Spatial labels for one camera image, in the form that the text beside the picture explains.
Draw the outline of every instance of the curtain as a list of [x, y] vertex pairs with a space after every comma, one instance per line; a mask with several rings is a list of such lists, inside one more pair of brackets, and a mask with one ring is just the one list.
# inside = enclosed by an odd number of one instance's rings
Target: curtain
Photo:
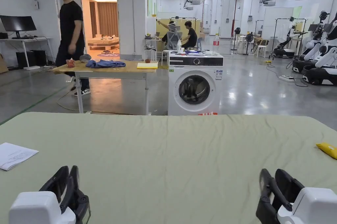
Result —
[[90, 5], [92, 37], [95, 38], [97, 34], [95, 2], [89, 2], [89, 5]]
[[118, 37], [117, 3], [98, 2], [99, 27], [103, 36], [116, 35]]

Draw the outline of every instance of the washing machine control panel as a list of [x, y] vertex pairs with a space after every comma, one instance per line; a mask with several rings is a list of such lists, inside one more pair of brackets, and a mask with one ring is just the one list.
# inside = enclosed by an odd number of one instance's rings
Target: washing machine control panel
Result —
[[223, 58], [203, 58], [203, 57], [175, 57], [170, 56], [169, 58], [170, 65], [179, 65], [179, 66], [223, 66]]

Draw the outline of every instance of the fan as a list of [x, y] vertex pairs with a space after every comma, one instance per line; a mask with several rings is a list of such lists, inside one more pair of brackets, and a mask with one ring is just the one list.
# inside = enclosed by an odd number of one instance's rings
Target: fan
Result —
[[236, 51], [236, 50], [237, 50], [237, 49], [235, 48], [236, 35], [240, 34], [241, 28], [239, 28], [239, 27], [236, 28], [236, 29], [234, 30], [234, 32], [235, 32], [234, 46], [233, 46], [233, 48], [232, 48], [231, 50]]
[[247, 41], [247, 51], [245, 54], [243, 55], [248, 55], [248, 47], [249, 47], [249, 43], [252, 42], [254, 40], [254, 36], [253, 36], [253, 33], [249, 33], [247, 36], [246, 36], [246, 41]]

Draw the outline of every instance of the power strip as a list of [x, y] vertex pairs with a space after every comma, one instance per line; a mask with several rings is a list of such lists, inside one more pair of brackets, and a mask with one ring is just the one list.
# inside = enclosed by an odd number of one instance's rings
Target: power strip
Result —
[[289, 75], [281, 75], [279, 79], [286, 81], [286, 82], [293, 82], [295, 79], [293, 77], [290, 77]]

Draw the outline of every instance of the person sitting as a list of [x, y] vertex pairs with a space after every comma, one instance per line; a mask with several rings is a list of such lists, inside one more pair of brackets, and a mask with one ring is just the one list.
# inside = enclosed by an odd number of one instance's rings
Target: person sitting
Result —
[[191, 21], [185, 22], [185, 27], [186, 27], [186, 29], [188, 29], [188, 35], [187, 35], [187, 37], [183, 38], [181, 41], [187, 40], [187, 42], [185, 44], [183, 44], [181, 47], [183, 47], [185, 49], [187, 49], [189, 47], [195, 47], [196, 42], [198, 40], [198, 36], [197, 36], [195, 30], [192, 28], [192, 22]]
[[[159, 25], [162, 25], [163, 27], [165, 27], [166, 29], [168, 29], [169, 31], [172, 30], [172, 28], [170, 28], [170, 26], [176, 26], [174, 24], [174, 21], [170, 21], [168, 25], [164, 24], [164, 23], [161, 23], [159, 20], [158, 20], [158, 24]], [[164, 37], [161, 39], [163, 42], [165, 42], [165, 46], [167, 45], [167, 41], [168, 41], [168, 36], [167, 34], [164, 35]]]

